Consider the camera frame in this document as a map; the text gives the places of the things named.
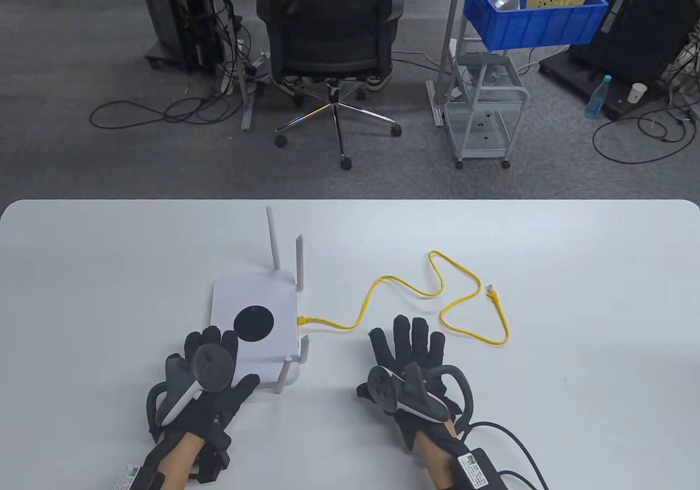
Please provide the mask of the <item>person's left hand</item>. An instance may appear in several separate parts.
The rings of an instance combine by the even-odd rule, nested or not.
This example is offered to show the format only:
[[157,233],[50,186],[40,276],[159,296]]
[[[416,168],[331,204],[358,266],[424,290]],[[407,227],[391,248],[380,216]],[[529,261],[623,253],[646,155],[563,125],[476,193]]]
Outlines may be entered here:
[[[196,360],[195,355],[201,347],[206,352],[210,352],[212,347],[217,348],[213,360],[204,357]],[[193,434],[221,452],[228,449],[231,439],[225,429],[242,404],[260,385],[257,374],[247,374],[236,385],[232,384],[237,355],[238,336],[233,330],[221,332],[217,326],[210,325],[205,330],[191,332],[185,338],[183,355],[173,353],[166,358],[165,380],[154,385],[148,392],[148,432],[153,440],[159,440],[165,432],[178,431]],[[225,377],[217,374],[221,389],[203,388],[198,398],[190,398],[180,413],[166,423],[167,415],[156,407],[158,395],[164,393],[161,403],[167,405],[168,411],[172,411],[172,405],[180,401],[186,390],[197,382],[195,369],[203,370],[211,362],[226,374]]]

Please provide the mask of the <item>person's right hand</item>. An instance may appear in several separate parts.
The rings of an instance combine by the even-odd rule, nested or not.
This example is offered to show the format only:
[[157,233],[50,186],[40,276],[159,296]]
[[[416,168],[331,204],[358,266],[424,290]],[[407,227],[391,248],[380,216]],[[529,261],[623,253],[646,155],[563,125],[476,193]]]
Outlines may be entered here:
[[[374,328],[369,338],[377,364],[388,368],[392,373],[405,378],[406,365],[417,363],[422,372],[442,366],[444,360],[445,335],[439,331],[429,333],[428,323],[424,318],[413,318],[412,322],[402,314],[393,320],[393,348],[388,347],[387,336],[382,328]],[[394,417],[402,439],[408,451],[413,450],[413,443],[418,431],[426,429],[430,438],[445,436],[435,425],[423,424],[422,420],[407,412],[399,411]]]

